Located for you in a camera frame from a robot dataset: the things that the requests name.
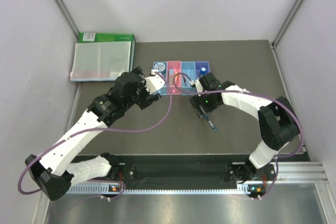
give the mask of small bottle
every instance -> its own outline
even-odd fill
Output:
[[[205,72],[206,72],[206,68],[201,68],[198,77],[199,78],[203,77],[205,75]]]
[[[154,70],[157,70],[160,74],[166,73],[166,64],[163,62],[158,62],[154,65]]]

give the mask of blue compartment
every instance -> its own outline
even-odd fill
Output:
[[[199,79],[201,68],[206,68],[205,74],[210,72],[208,61],[195,61],[196,79]]]
[[[187,74],[193,81],[196,80],[196,64],[194,61],[182,61],[181,63],[182,72]],[[189,79],[181,76],[182,80],[182,89],[190,92],[196,92],[196,89],[190,86]],[[181,93],[181,95],[192,95],[187,93]]]
[[[166,65],[166,70],[167,70],[167,62],[166,61],[155,61],[154,63],[153,63],[153,69],[154,69],[154,66],[155,66],[155,64],[156,63],[159,63],[159,62],[162,62],[162,63],[164,63],[165,65]],[[165,79],[167,79],[167,71],[166,71],[166,73],[164,73],[163,74],[163,76],[165,77]],[[168,94],[168,92],[167,92],[167,85],[165,84],[164,86],[163,86],[163,88],[161,88],[159,91],[158,91],[158,93],[160,94],[160,95],[167,95]]]

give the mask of sticker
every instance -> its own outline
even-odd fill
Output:
[[[84,33],[83,34],[83,41],[94,41],[96,37],[95,33]]]

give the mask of blue cap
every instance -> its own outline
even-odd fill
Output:
[[[201,68],[201,71],[199,72],[200,74],[205,74],[206,68]]]

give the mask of gray floor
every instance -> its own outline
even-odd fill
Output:
[[[154,61],[209,61],[210,70],[220,81],[232,81],[242,88],[272,97],[285,95],[269,42],[203,41],[138,43],[134,66],[149,73]],[[113,82],[85,82],[81,88],[75,120],[91,101],[108,92]],[[214,132],[199,119],[189,97],[175,95],[171,114],[159,127],[141,134],[101,133],[81,154],[238,154],[251,153],[260,142],[257,120],[235,108],[222,106],[209,114],[218,128]],[[137,106],[112,127],[142,129],[162,118],[168,96],[141,111]],[[293,151],[293,141],[284,152]]]
[[[86,197],[52,202],[56,214],[49,207],[45,223],[326,224],[314,185],[277,185],[262,201],[244,195],[124,195],[108,203],[96,197],[69,211]]]

